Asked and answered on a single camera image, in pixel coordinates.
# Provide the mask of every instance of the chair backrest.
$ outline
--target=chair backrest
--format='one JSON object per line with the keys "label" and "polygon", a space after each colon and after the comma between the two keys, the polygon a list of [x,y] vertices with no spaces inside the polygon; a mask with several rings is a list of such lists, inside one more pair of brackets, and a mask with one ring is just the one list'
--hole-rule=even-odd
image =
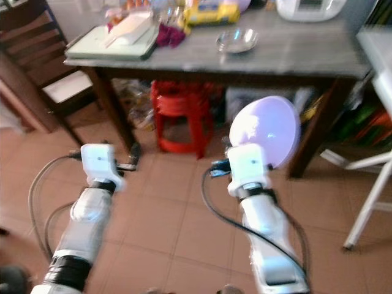
{"label": "chair backrest", "polygon": [[65,66],[65,39],[45,0],[0,12],[0,49],[41,88],[75,72]]}

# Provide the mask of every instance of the red plastic stool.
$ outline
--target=red plastic stool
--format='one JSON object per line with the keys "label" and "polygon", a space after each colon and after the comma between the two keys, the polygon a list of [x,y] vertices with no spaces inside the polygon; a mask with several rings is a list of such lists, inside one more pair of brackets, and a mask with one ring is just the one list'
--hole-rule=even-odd
{"label": "red plastic stool", "polygon": [[[154,81],[151,88],[154,119],[158,146],[161,150],[174,153],[196,152],[197,159],[204,156],[204,150],[213,135],[213,119],[209,112],[211,86],[196,83],[185,84],[172,81]],[[189,123],[192,143],[179,143],[163,137],[164,122],[167,118],[185,116]],[[204,134],[202,119],[208,128]]]}

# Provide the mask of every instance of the red cloth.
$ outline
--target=red cloth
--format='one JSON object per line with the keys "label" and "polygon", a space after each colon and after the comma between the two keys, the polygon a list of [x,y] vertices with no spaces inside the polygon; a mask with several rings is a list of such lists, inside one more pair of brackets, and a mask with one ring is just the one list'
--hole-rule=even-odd
{"label": "red cloth", "polygon": [[156,43],[159,47],[170,45],[175,48],[185,39],[185,36],[185,33],[179,29],[160,24]]}

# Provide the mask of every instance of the white appliance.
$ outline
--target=white appliance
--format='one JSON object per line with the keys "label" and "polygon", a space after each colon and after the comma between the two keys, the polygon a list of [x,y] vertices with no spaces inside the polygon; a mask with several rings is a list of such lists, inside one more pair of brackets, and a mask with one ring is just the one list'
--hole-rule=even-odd
{"label": "white appliance", "polygon": [[276,0],[279,15],[291,21],[329,20],[342,10],[347,0]]}

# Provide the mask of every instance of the table leg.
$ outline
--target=table leg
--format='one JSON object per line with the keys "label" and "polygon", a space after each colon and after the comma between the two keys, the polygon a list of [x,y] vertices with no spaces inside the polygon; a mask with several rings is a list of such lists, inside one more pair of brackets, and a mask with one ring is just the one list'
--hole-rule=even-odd
{"label": "table leg", "polygon": [[325,94],[288,166],[288,178],[302,177],[313,155],[325,141],[355,82],[356,80],[351,78],[337,78]]}
{"label": "table leg", "polygon": [[132,132],[132,126],[128,123],[126,112],[124,111],[118,96],[113,89],[111,81],[93,67],[82,68],[92,81],[95,94],[102,103],[103,108],[108,113],[109,118],[115,125],[124,146],[131,156],[138,156],[140,145]]}

